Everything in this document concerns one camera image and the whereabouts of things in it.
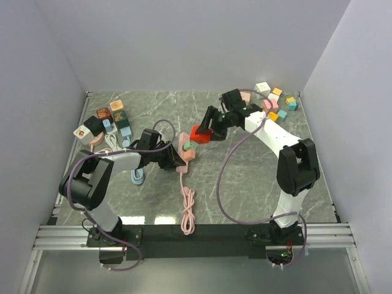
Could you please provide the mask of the light blue power strip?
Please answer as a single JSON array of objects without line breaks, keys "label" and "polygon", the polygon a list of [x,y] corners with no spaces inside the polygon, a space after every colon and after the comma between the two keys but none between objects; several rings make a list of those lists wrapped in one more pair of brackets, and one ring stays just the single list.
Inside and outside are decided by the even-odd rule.
[{"label": "light blue power strip", "polygon": [[128,148],[131,145],[132,131],[129,126],[120,128],[121,136],[123,137],[122,147]]}]

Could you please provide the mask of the red cube plug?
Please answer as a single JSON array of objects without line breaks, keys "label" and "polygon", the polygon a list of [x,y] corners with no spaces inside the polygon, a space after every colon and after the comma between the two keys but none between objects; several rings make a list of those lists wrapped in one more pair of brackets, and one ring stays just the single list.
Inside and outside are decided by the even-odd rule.
[{"label": "red cube plug", "polygon": [[207,144],[211,141],[212,130],[208,129],[207,131],[203,131],[199,134],[196,133],[198,126],[194,126],[189,135],[189,140],[193,141],[197,144]]}]

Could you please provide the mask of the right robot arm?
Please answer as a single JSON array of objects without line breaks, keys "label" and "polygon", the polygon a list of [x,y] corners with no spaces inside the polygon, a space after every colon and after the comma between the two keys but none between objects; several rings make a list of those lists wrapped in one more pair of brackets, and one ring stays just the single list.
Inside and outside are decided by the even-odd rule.
[{"label": "right robot arm", "polygon": [[200,125],[192,128],[190,139],[198,144],[223,141],[229,128],[240,127],[247,135],[237,147],[251,136],[269,147],[278,159],[276,179],[281,188],[277,208],[268,219],[273,225],[269,238],[283,244],[299,218],[305,196],[320,178],[315,143],[287,132],[271,119],[271,109],[264,111],[256,104],[247,104],[241,93],[240,89],[223,93],[220,108],[208,107]]}]

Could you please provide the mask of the beige cube plug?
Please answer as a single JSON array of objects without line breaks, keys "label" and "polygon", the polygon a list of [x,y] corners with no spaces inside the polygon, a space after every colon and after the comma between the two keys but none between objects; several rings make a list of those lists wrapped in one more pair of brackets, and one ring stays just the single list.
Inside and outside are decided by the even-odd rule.
[{"label": "beige cube plug", "polygon": [[110,108],[113,113],[124,110],[124,105],[122,100],[114,100],[110,102]]}]

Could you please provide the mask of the dark green cube plug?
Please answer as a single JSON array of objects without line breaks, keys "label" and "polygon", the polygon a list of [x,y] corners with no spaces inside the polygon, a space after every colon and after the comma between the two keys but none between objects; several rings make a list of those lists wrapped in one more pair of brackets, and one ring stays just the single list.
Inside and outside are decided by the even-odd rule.
[{"label": "dark green cube plug", "polygon": [[114,112],[113,120],[119,129],[130,126],[128,116],[124,110]]}]

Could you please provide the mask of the small salmon plug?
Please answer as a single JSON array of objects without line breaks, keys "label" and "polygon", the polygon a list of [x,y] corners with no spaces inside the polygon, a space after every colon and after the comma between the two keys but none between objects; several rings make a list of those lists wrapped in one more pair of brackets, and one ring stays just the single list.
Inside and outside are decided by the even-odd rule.
[{"label": "small salmon plug", "polygon": [[195,157],[196,157],[196,152],[195,152],[195,150],[193,150],[193,149],[188,150],[188,151],[185,151],[185,152],[183,153],[183,159],[184,159],[186,162],[189,162],[189,161],[191,161],[191,160],[194,160]]}]

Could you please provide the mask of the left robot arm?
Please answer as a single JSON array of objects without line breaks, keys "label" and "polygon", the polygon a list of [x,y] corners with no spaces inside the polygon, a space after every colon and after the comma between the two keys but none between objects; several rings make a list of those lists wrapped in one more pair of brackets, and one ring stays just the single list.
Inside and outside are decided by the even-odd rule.
[{"label": "left robot arm", "polygon": [[95,154],[82,150],[77,153],[59,184],[59,193],[76,209],[87,212],[102,229],[102,241],[115,246],[122,240],[123,222],[105,200],[108,184],[113,175],[143,168],[151,162],[163,170],[174,170],[186,164],[171,141],[163,141],[156,130],[145,129],[140,139],[120,151]]}]

